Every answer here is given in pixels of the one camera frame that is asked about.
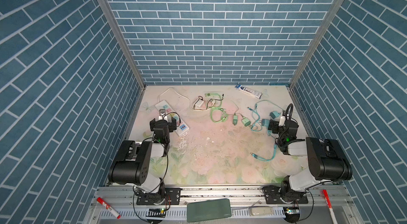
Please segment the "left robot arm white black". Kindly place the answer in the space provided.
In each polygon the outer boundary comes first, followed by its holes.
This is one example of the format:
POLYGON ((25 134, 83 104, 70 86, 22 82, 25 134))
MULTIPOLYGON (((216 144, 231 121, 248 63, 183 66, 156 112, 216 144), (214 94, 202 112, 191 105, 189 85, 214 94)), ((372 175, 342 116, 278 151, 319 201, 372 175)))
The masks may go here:
POLYGON ((165 196, 163 178, 149 173, 151 158, 168 158, 170 133, 177 129, 175 118, 153 119, 149 123, 153 136, 141 143, 125 140, 109 168, 108 180, 120 185, 132 184, 139 193, 148 196, 165 196))

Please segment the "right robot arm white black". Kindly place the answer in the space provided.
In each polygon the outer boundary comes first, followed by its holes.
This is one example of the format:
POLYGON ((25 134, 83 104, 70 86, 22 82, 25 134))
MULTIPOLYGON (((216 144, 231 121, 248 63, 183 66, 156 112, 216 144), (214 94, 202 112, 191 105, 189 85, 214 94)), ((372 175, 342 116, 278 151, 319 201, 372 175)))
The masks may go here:
POLYGON ((350 180, 353 170, 338 140, 296 137, 298 123, 269 121, 269 130, 277 134, 275 145, 283 155, 305 157, 308 167, 295 175, 286 176, 279 194, 301 197, 310 188, 326 182, 350 180))

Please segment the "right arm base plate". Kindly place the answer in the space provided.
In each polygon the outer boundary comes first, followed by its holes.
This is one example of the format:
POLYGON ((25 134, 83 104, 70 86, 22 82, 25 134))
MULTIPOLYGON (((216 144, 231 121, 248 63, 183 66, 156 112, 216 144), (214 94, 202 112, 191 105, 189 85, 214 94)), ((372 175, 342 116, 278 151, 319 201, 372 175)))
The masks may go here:
POLYGON ((308 198, 305 192, 296 192, 291 189, 285 189, 274 185, 264 186, 261 189, 265 196, 266 204, 308 204, 308 198))

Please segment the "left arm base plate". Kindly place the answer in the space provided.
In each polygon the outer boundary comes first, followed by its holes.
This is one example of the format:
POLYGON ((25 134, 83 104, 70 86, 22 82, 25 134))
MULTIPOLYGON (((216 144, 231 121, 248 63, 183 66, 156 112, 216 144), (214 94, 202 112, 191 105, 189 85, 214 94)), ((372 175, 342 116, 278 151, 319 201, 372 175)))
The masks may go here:
POLYGON ((156 193, 136 193, 138 206, 153 206, 164 205, 167 201, 168 205, 179 205, 181 198, 181 188, 165 188, 159 189, 156 193))

